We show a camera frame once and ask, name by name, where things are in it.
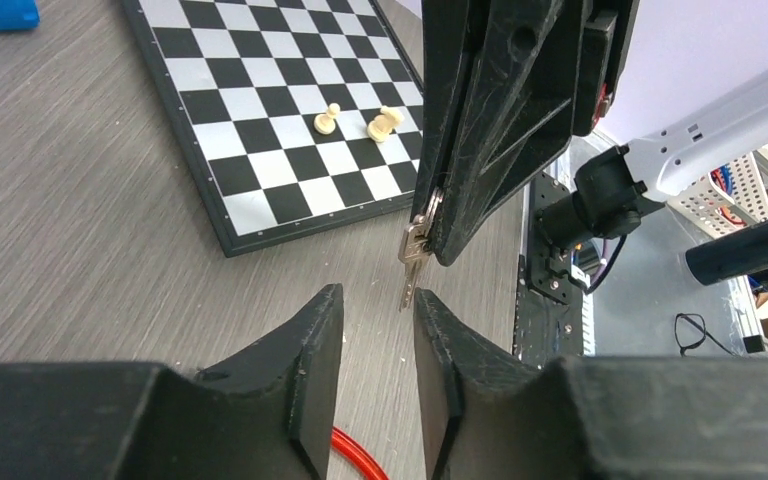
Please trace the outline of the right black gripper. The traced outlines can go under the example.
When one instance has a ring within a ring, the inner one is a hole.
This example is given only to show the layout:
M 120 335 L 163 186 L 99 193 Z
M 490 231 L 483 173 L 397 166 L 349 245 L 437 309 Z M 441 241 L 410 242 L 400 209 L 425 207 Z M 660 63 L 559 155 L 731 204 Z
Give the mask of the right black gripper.
M 638 8 L 638 0 L 422 3 L 423 143 L 411 213 L 442 190 L 431 227 L 440 265 L 452 265 L 561 153 L 572 125 L 583 137 L 607 115 Z

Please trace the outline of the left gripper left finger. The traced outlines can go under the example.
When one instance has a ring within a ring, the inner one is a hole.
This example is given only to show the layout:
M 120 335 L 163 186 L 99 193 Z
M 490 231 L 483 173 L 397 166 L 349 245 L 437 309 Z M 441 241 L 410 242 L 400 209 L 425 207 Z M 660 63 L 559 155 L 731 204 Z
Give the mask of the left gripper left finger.
M 222 478 L 323 479 L 340 371 L 344 298 L 328 284 L 260 339 L 199 372 L 211 389 L 197 450 Z

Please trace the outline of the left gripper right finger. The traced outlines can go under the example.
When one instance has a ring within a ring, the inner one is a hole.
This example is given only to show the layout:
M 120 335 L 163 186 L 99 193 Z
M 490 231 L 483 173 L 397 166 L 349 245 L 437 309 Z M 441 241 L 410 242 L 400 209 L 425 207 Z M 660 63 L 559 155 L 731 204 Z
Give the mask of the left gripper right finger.
M 524 364 L 429 289 L 413 322 L 427 478 L 556 478 L 556 364 Z

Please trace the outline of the red cable lock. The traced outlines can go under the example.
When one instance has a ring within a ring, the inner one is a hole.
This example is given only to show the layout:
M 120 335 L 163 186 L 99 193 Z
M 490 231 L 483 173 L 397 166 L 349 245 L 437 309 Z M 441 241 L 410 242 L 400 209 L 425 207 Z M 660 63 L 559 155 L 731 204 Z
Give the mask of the red cable lock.
M 332 449 L 346 459 L 366 480 L 388 480 L 386 472 L 362 445 L 338 427 L 332 428 Z

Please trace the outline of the silver key bunch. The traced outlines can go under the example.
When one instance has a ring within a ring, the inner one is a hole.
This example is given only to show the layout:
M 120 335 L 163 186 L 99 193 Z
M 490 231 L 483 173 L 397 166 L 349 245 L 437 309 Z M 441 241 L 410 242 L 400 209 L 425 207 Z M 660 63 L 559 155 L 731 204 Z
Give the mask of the silver key bunch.
M 425 210 L 416 214 L 403 232 L 398 260 L 405 267 L 405 281 L 398 306 L 399 311 L 410 307 L 421 272 L 430 258 L 429 233 L 442 199 L 442 190 L 435 188 Z

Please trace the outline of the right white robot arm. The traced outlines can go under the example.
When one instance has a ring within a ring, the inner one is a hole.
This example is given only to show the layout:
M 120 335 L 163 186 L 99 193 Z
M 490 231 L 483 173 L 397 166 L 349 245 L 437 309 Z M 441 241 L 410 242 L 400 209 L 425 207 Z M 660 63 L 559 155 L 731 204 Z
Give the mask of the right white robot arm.
M 426 1 L 412 210 L 452 265 L 575 137 L 615 144 L 545 217 L 560 248 L 629 234 L 718 165 L 768 143 L 768 1 Z

